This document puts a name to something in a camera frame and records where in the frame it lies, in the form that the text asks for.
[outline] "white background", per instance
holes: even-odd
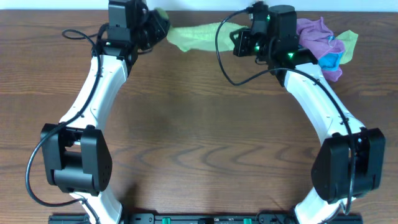
[[[234,11],[254,0],[147,0],[165,10]],[[398,0],[265,0],[268,5],[292,5],[298,11],[398,12]],[[0,9],[107,9],[108,0],[0,0]]]

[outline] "wooden table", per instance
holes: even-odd
[[[0,12],[0,223],[46,223],[53,213],[27,195],[26,162],[45,123],[57,123],[90,67],[90,45],[63,39],[87,34],[106,11]],[[175,27],[222,20],[228,12],[171,12]],[[332,88],[348,109],[387,138],[382,184],[354,203],[365,223],[398,223],[398,14],[300,12],[340,34],[359,34],[353,60]],[[249,25],[246,16],[235,22]],[[222,54],[233,80],[265,67]],[[213,52],[181,52],[164,40],[140,56],[121,88],[104,132],[114,164],[111,185],[129,208],[160,213],[288,210],[312,187],[317,135],[275,77],[241,87],[223,77]],[[69,200],[45,179],[41,152],[32,187],[49,202]]]

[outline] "cloth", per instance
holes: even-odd
[[[176,45],[183,52],[191,49],[216,51],[214,44],[219,22],[195,27],[170,28],[167,40]],[[218,50],[220,52],[234,49],[234,44],[229,38],[229,33],[244,26],[226,22],[218,34]]]
[[[323,17],[317,21],[297,19],[297,34],[300,36],[300,45],[310,49],[318,59],[325,78],[337,81],[343,73],[338,66],[345,47],[341,40],[334,38],[333,32],[324,24]]]
[[[340,64],[346,64],[353,59],[354,48],[356,45],[356,41],[358,40],[358,34],[354,33],[351,30],[347,30],[346,32],[336,37],[336,39],[341,40],[344,43],[346,51],[341,57]]]

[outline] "green cloth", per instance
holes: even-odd
[[[351,30],[347,30],[346,32],[336,37],[336,39],[343,41],[344,47],[346,49],[346,51],[343,53],[343,56],[341,57],[340,64],[348,63],[353,59],[354,48],[356,45],[356,41],[358,40],[358,34],[354,33]]]
[[[216,51],[215,38],[219,25],[220,23],[217,22],[195,27],[171,27],[167,34],[167,40],[183,52],[191,49]],[[229,38],[229,33],[243,27],[230,22],[224,23],[218,34],[218,50],[220,52],[233,50],[234,44]]]

